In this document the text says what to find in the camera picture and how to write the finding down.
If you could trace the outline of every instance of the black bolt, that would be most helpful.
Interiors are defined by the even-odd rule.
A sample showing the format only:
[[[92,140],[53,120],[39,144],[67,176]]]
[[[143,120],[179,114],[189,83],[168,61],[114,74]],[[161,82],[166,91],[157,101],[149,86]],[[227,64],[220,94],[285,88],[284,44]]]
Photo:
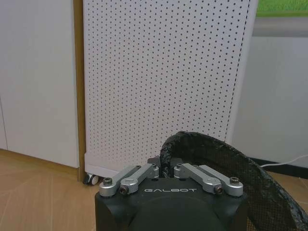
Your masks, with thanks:
[[[230,184],[239,184],[240,180],[237,177],[230,177]]]
[[[127,193],[128,193],[128,188],[127,188],[126,186],[122,186],[122,187],[120,187],[119,191],[120,191],[120,193],[121,193],[122,195],[127,195]]]
[[[105,178],[103,179],[103,184],[104,184],[105,186],[112,185],[112,178],[110,178],[110,177],[105,177]]]
[[[223,188],[220,186],[220,185],[216,185],[214,187],[214,193],[217,194],[217,195],[222,195],[222,192],[223,192]]]

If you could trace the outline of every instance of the cable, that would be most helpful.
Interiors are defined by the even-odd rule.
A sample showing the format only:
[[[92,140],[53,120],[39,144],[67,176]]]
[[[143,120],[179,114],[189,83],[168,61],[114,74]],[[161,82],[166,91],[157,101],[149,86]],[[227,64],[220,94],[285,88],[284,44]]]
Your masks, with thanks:
[[[288,161],[288,162],[285,162],[285,163],[277,163],[277,164],[266,164],[266,165],[261,165],[260,167],[267,167],[267,166],[279,166],[279,165],[287,165],[289,163],[292,163],[300,158],[303,158],[303,157],[307,157],[308,155],[302,155],[302,156],[299,156],[297,158],[295,158],[294,160],[291,160],[291,161]]]

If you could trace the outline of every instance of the wheel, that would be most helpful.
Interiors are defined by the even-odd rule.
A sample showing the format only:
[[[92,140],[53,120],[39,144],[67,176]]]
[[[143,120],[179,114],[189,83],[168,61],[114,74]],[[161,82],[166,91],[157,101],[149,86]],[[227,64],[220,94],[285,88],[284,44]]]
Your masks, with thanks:
[[[98,180],[99,180],[99,176],[87,173],[83,180],[83,183],[87,185],[95,185],[97,184]]]

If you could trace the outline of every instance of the gray metal bracket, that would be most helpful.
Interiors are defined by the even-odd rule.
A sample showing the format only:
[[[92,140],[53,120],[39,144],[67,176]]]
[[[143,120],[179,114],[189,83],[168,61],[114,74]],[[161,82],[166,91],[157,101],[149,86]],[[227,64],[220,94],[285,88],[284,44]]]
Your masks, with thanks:
[[[123,195],[134,193],[138,191],[139,184],[145,178],[158,178],[158,177],[159,177],[159,168],[156,166],[156,164],[143,165],[133,175],[121,180],[121,185],[119,189],[120,193]]]
[[[192,178],[202,186],[202,189],[212,194],[222,194],[223,189],[220,180],[209,176],[190,164],[178,164],[174,167],[174,177]]]
[[[104,178],[100,183],[100,195],[104,197],[113,196],[120,186],[120,182],[123,178],[126,178],[136,172],[140,166],[128,166],[112,178]]]
[[[243,184],[236,177],[226,177],[225,175],[217,172],[216,170],[210,168],[207,165],[200,165],[197,167],[202,172],[220,179],[222,188],[224,191],[231,196],[242,196],[243,195]]]

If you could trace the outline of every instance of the pegboard panel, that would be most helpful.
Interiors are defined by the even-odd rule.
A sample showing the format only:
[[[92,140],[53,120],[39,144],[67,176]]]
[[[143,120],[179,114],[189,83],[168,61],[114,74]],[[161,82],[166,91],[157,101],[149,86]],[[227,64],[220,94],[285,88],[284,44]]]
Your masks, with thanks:
[[[253,2],[84,0],[86,166],[140,165],[180,130],[225,140]]]

